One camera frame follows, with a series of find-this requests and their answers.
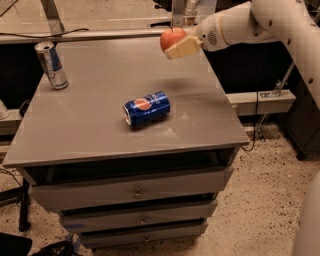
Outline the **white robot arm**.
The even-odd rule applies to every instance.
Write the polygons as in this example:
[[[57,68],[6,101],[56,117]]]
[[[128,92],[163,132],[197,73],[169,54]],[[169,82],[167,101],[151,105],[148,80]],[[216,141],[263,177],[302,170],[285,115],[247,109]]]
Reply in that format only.
[[[186,31],[165,30],[160,46],[167,58],[209,52],[238,43],[280,41],[320,104],[320,29],[304,0],[250,0],[217,12]],[[311,181],[299,217],[291,256],[320,256],[320,172]]]

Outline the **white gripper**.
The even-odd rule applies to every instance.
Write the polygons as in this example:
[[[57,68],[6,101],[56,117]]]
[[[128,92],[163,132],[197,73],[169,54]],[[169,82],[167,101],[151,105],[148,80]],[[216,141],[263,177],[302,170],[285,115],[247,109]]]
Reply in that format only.
[[[214,52],[222,49],[220,15],[213,14],[191,29],[191,34],[164,51],[168,59],[187,57],[204,50]]]

